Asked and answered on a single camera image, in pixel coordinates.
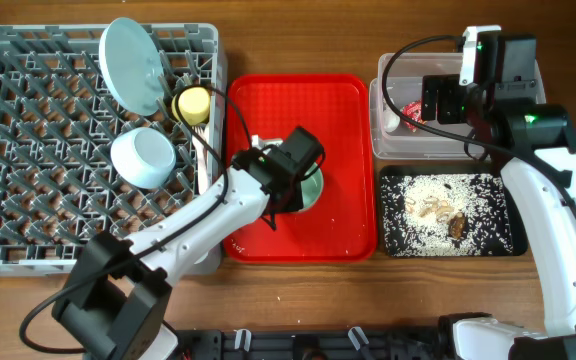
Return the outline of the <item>white plastic fork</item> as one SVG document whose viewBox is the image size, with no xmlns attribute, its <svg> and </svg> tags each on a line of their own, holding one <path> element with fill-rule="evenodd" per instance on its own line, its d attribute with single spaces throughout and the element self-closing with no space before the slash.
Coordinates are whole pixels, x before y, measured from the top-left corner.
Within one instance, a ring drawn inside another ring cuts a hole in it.
<svg viewBox="0 0 576 360">
<path fill-rule="evenodd" d="M 196 132 L 196 136 L 192 138 L 192 143 L 195 148 L 196 154 L 196 177 L 197 177 L 197 191 L 198 194 L 203 194 L 209 187 L 209 177 L 207 173 L 207 151 L 203 144 L 201 143 L 201 139 L 206 140 L 206 125 L 199 124 L 193 127 L 193 130 Z"/>
</svg>

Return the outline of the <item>red plastic tray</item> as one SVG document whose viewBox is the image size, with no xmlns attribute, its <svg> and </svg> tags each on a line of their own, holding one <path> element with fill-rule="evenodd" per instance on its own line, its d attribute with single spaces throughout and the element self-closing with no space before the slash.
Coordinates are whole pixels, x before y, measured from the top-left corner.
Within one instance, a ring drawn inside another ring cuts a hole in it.
<svg viewBox="0 0 576 360">
<path fill-rule="evenodd" d="M 245 75 L 229 96 L 226 154 L 244 148 L 247 134 L 285 138 L 297 126 L 322 143 L 323 192 L 303 212 L 280 214 L 271 229 L 258 220 L 224 241 L 226 253 L 245 263 L 348 263 L 377 246 L 368 90 L 349 74 Z"/>
</svg>

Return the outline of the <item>grey dishwasher rack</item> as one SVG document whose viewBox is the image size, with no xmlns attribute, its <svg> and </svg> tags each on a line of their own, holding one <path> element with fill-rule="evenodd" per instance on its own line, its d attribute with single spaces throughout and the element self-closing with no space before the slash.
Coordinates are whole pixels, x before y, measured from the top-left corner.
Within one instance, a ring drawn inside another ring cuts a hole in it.
<svg viewBox="0 0 576 360">
<path fill-rule="evenodd" d="M 119 105 L 99 66 L 100 24 L 0 25 L 0 277 L 63 274 L 101 231 L 151 226 L 198 195 L 190 133 L 162 112 Z M 176 164 L 159 188 L 127 183 L 112 142 L 166 135 Z"/>
</svg>

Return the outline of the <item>red snack wrapper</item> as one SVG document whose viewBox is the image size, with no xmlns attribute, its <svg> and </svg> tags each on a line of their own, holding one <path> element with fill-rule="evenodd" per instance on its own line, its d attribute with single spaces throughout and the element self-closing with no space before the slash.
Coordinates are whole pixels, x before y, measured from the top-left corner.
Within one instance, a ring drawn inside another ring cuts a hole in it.
<svg viewBox="0 0 576 360">
<path fill-rule="evenodd" d="M 426 121 L 422 119 L 422 101 L 416 100 L 411 102 L 401 108 L 401 112 L 408 118 L 410 118 L 414 125 L 407 123 L 406 126 L 412 131 L 416 132 L 418 130 L 417 124 L 425 125 Z"/>
</svg>

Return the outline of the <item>white napkin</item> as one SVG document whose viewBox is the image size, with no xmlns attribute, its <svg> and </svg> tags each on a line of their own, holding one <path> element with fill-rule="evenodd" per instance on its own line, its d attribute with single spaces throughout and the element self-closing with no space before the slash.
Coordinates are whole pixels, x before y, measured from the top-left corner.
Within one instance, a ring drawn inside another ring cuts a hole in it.
<svg viewBox="0 0 576 360">
<path fill-rule="evenodd" d="M 382 111 L 382 126 L 386 133 L 393 133 L 398 129 L 400 125 L 400 117 L 392 111 L 392 109 L 383 102 Z"/>
</svg>

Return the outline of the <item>light blue small bowl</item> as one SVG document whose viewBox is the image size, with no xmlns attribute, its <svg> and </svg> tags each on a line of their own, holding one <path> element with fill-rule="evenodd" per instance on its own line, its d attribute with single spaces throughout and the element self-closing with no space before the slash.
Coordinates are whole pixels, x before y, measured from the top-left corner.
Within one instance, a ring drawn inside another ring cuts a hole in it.
<svg viewBox="0 0 576 360">
<path fill-rule="evenodd" d="M 111 144 L 110 158 L 124 180 L 144 189 L 162 186 L 176 162 L 172 142 L 147 127 L 135 128 L 117 137 Z"/>
</svg>

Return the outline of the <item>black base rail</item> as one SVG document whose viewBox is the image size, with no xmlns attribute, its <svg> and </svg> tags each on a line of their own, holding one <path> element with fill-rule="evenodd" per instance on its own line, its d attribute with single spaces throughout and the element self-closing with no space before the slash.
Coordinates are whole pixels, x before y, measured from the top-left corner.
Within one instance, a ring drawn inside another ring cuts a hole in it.
<svg viewBox="0 0 576 360">
<path fill-rule="evenodd" d="M 434 327 L 376 330 L 252 332 L 239 329 L 179 330 L 172 359 L 449 359 L 445 341 Z"/>
</svg>

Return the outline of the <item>clear plastic bin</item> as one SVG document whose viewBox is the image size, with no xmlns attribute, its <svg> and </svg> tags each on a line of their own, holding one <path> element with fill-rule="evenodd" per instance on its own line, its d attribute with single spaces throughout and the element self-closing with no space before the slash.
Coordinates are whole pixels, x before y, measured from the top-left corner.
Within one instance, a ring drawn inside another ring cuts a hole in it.
<svg viewBox="0 0 576 360">
<path fill-rule="evenodd" d="M 400 123 L 393 133 L 386 133 L 382 126 L 384 94 L 381 80 L 384 68 L 391 55 L 386 53 L 379 58 L 377 77 L 369 88 L 369 108 L 372 134 L 372 148 L 376 157 L 384 160 L 468 160 L 471 156 L 481 156 L 483 149 L 452 139 L 438 137 L 423 130 L 412 132 L 405 123 Z M 388 72 L 387 94 L 401 109 L 405 105 L 420 100 L 422 80 L 425 75 L 457 74 L 461 67 L 460 53 L 406 53 L 396 60 Z"/>
</svg>

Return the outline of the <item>yellow plastic cup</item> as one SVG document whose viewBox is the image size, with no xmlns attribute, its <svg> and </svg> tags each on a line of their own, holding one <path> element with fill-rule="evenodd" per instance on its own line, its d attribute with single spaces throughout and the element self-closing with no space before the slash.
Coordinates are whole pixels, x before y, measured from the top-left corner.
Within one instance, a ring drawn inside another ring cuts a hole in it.
<svg viewBox="0 0 576 360">
<path fill-rule="evenodd" d="M 203 87 L 192 87 L 175 95 L 171 110 L 177 121 L 184 119 L 190 126 L 196 126 L 209 118 L 210 93 Z"/>
</svg>

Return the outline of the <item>white plastic spoon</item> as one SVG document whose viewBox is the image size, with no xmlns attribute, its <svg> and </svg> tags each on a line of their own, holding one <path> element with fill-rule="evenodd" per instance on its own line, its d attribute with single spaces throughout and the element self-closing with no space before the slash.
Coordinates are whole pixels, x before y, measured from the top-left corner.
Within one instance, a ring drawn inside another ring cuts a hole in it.
<svg viewBox="0 0 576 360">
<path fill-rule="evenodd" d="M 204 134 L 204 139 L 205 139 L 206 143 L 208 144 L 208 146 L 209 146 L 210 148 L 212 148 L 212 145 L 211 145 L 211 143 L 210 143 L 210 139 L 211 139 L 211 137 L 210 137 L 210 135 L 211 135 L 210 125 L 211 125 L 210 123 L 208 123 L 208 124 L 205 125 L 205 127 L 204 127 L 204 133 L 203 133 L 203 134 Z"/>
</svg>

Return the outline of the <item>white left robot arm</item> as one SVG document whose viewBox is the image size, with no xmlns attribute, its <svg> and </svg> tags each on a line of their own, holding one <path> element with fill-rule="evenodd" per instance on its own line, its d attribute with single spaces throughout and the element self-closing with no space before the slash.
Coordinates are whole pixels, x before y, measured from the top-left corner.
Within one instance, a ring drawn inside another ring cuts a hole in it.
<svg viewBox="0 0 576 360">
<path fill-rule="evenodd" d="M 301 182 L 324 150 L 304 129 L 251 147 L 202 195 L 159 223 L 84 248 L 52 316 L 94 359 L 167 359 L 179 341 L 164 323 L 173 287 L 209 250 L 260 218 L 302 205 Z"/>
</svg>

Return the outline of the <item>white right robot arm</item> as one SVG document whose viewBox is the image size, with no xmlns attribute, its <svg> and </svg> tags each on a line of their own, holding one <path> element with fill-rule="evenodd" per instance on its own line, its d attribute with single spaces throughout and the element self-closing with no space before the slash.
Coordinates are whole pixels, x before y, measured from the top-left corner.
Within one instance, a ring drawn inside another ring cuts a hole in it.
<svg viewBox="0 0 576 360">
<path fill-rule="evenodd" d="M 458 359 L 576 359 L 576 131 L 568 112 L 537 100 L 536 40 L 497 25 L 457 37 L 455 75 L 428 76 L 422 116 L 465 123 L 485 148 L 519 212 L 537 265 L 545 330 L 492 317 L 448 319 Z"/>
</svg>

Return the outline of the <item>light blue plate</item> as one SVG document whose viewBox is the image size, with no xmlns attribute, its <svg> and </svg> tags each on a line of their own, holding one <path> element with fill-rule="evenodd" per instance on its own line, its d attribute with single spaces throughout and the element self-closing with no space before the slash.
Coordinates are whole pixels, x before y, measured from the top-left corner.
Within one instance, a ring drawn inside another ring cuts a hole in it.
<svg viewBox="0 0 576 360">
<path fill-rule="evenodd" d="M 99 66 L 114 100 L 129 112 L 150 116 L 164 96 L 163 66 L 148 32 L 130 18 L 117 18 L 103 31 Z"/>
</svg>

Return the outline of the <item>green bowl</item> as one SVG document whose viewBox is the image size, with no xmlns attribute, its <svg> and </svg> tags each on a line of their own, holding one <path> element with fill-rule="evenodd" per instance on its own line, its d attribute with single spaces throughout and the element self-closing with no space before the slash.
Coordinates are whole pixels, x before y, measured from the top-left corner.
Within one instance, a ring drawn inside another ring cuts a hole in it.
<svg viewBox="0 0 576 360">
<path fill-rule="evenodd" d="M 322 171 L 317 169 L 312 176 L 301 182 L 302 206 L 298 212 L 304 212 L 314 206 L 324 190 L 324 178 Z"/>
</svg>

